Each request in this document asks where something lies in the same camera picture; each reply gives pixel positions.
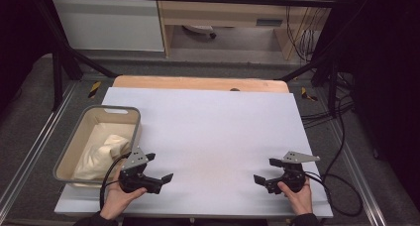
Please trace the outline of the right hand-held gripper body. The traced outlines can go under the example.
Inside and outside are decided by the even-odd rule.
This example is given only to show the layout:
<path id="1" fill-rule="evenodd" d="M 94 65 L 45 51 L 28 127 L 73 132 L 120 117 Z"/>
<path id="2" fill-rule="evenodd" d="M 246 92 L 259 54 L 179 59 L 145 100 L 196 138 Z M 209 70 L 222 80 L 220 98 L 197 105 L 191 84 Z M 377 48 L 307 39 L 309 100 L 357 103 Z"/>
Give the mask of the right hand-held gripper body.
<path id="1" fill-rule="evenodd" d="M 302 164 L 318 162 L 319 160 L 320 158 L 317 156 L 289 151 L 281 159 L 284 164 L 283 175 L 278 178 L 266 179 L 264 187 L 267 189 L 268 193 L 280 194 L 282 191 L 277 184 L 282 181 L 292 191 L 298 192 L 305 182 L 305 172 Z"/>

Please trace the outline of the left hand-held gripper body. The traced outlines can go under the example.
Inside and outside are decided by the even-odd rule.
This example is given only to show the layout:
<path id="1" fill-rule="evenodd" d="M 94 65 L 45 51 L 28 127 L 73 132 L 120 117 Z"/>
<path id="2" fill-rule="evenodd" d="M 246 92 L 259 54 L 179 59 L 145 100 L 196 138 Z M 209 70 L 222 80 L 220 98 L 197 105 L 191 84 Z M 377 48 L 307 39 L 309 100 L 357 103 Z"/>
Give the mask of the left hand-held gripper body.
<path id="1" fill-rule="evenodd" d="M 163 186 L 161 178 L 146 176 L 144 170 L 148 165 L 146 154 L 136 148 L 124 155 L 126 159 L 119 173 L 120 187 L 127 193 L 145 188 L 147 193 L 159 194 Z"/>

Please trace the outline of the cream cloth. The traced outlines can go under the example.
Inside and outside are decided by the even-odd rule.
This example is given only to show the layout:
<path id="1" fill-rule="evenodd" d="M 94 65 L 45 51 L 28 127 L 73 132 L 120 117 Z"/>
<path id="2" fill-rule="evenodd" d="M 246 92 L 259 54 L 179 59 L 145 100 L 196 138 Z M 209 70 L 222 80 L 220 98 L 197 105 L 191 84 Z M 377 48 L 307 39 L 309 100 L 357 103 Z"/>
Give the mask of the cream cloth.
<path id="1" fill-rule="evenodd" d="M 91 145 L 75 167 L 75 179 L 102 178 L 114 161 L 128 149 L 130 141 L 119 135 L 109 135 L 102 144 Z"/>

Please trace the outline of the beige basket with grey rim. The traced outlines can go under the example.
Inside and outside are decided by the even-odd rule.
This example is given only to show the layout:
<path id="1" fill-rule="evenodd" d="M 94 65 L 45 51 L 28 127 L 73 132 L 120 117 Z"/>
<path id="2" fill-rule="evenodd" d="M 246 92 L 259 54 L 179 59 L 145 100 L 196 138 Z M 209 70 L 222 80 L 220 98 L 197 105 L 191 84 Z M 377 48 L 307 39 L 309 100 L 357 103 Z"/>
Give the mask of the beige basket with grey rim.
<path id="1" fill-rule="evenodd" d="M 57 160 L 53 175 L 57 180 L 66 183 L 97 187 L 102 183 L 105 175 L 93 180 L 75 179 L 73 177 L 75 167 L 82 154 L 91 145 L 102 144 L 109 135 L 119 135 L 127 138 L 130 144 L 124 154 L 128 154 L 132 146 L 140 139 L 140 133 L 141 114 L 138 109 L 120 106 L 90 106 L 80 116 L 61 156 Z"/>

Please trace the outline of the person's left hand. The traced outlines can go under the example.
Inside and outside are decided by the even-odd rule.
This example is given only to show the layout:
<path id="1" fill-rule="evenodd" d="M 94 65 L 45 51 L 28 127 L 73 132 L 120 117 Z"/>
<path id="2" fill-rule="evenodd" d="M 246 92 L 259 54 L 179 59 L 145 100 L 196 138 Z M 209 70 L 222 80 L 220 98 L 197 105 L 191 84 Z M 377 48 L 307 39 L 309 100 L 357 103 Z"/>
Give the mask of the person's left hand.
<path id="1" fill-rule="evenodd" d="M 117 182 L 118 179 L 119 172 L 116 171 L 113 177 L 114 183 L 109 185 L 104 206 L 100 210 L 100 216 L 106 220 L 116 219 L 133 200 L 141 197 L 147 192 L 147 190 L 142 187 L 127 193 L 120 187 L 120 184 Z"/>

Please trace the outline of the person's right hand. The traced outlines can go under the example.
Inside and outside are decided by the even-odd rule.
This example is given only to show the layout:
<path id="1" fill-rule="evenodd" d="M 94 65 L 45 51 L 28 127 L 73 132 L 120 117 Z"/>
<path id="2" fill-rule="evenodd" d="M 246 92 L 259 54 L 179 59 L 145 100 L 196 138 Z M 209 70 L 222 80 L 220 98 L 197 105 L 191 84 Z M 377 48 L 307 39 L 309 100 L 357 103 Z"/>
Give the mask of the person's right hand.
<path id="1" fill-rule="evenodd" d="M 312 192 L 310 181 L 305 178 L 302 188 L 298 192 L 292 191 L 284 182 L 280 181 L 277 186 L 288 198 L 293 212 L 296 216 L 309 214 L 313 212 Z"/>

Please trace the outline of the white table cover sheet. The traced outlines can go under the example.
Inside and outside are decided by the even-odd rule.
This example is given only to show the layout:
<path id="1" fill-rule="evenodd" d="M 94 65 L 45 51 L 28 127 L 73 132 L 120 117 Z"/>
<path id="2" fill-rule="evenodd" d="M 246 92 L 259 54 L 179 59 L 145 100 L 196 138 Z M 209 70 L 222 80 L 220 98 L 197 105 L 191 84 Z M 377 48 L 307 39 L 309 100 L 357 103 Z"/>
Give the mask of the white table cover sheet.
<path id="1" fill-rule="evenodd" d="M 108 89 L 104 104 L 141 113 L 140 147 L 155 154 L 145 173 L 170 174 L 158 194 L 133 201 L 126 214 L 144 217 L 280 218 L 293 211 L 256 175 L 282 174 L 269 159 L 311 152 L 290 93 Z"/>

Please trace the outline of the yellow black tape marker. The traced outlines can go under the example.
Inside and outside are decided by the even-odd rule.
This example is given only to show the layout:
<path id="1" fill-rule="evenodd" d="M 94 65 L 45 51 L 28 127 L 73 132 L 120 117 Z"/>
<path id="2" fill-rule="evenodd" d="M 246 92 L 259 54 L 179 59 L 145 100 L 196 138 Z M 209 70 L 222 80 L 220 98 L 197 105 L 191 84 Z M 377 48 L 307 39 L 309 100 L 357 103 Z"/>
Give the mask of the yellow black tape marker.
<path id="1" fill-rule="evenodd" d="M 318 101 L 316 96 L 309 95 L 305 87 L 301 87 L 301 97 L 311 101 Z"/>

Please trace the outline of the wooden board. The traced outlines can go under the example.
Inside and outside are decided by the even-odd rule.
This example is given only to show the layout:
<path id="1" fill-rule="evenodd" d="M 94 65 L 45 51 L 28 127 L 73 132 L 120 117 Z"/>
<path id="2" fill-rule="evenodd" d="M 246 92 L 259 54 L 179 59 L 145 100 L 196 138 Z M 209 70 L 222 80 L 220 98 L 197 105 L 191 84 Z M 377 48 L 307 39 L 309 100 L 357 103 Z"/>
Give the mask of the wooden board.
<path id="1" fill-rule="evenodd" d="M 254 78 L 121 75 L 115 78 L 113 87 L 224 91 L 231 91 L 232 89 L 236 89 L 238 91 L 250 92 L 289 92 L 289 88 L 284 81 L 262 80 Z"/>

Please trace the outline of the white cabinet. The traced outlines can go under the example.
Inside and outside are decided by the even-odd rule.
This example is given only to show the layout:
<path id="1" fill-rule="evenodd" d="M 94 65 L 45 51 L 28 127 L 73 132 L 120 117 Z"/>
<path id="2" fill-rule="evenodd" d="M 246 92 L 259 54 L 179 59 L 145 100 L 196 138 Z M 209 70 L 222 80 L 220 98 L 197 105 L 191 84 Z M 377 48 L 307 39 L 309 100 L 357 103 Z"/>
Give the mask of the white cabinet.
<path id="1" fill-rule="evenodd" d="M 74 49 L 164 50 L 158 4 L 142 0 L 53 0 Z"/>

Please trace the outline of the light wooden desk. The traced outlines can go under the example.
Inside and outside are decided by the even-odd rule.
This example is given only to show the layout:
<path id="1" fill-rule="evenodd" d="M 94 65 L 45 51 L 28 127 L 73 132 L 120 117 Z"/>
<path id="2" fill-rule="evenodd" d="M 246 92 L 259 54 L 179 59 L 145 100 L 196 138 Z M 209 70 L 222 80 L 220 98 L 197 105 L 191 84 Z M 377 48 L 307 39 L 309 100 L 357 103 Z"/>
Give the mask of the light wooden desk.
<path id="1" fill-rule="evenodd" d="M 274 31 L 283 58 L 296 55 L 306 30 L 320 31 L 329 17 L 328 8 L 275 7 L 220 3 L 157 3 L 161 24 L 170 26 L 213 26 L 269 28 Z"/>

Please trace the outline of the aluminium floor rail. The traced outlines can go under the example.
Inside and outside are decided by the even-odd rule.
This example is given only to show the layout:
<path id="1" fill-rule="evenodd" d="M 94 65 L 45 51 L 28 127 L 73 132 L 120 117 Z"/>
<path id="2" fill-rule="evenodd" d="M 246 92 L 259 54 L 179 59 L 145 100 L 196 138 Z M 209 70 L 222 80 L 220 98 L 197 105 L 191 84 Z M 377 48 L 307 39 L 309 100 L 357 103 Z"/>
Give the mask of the aluminium floor rail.
<path id="1" fill-rule="evenodd" d="M 365 213 L 367 214 L 367 218 L 370 222 L 370 225 L 386 226 L 386 220 L 373 196 L 373 193 L 368 185 L 368 181 L 365 178 L 362 168 L 356 160 L 350 145 L 346 141 L 344 127 L 340 124 L 340 121 L 338 119 L 333 119 L 331 121 L 331 129 L 333 130 L 337 140 L 339 141 L 339 145 L 343 147 L 341 156 L 346 164 L 354 186 L 361 195 Z"/>
<path id="2" fill-rule="evenodd" d="M 37 139 L 32 144 L 29 152 L 26 154 L 23 162 L 20 164 L 17 172 L 8 184 L 5 192 L 0 197 L 0 222 L 4 221 L 12 208 L 16 198 L 22 190 L 27 178 L 29 177 L 35 163 L 38 161 L 44 147 L 49 141 L 55 126 L 60 120 L 64 110 L 66 109 L 70 98 L 73 95 L 74 89 L 76 88 L 78 81 L 72 81 L 65 89 L 62 95 L 62 102 L 58 105 L 57 109 L 54 110 L 50 116 Z"/>

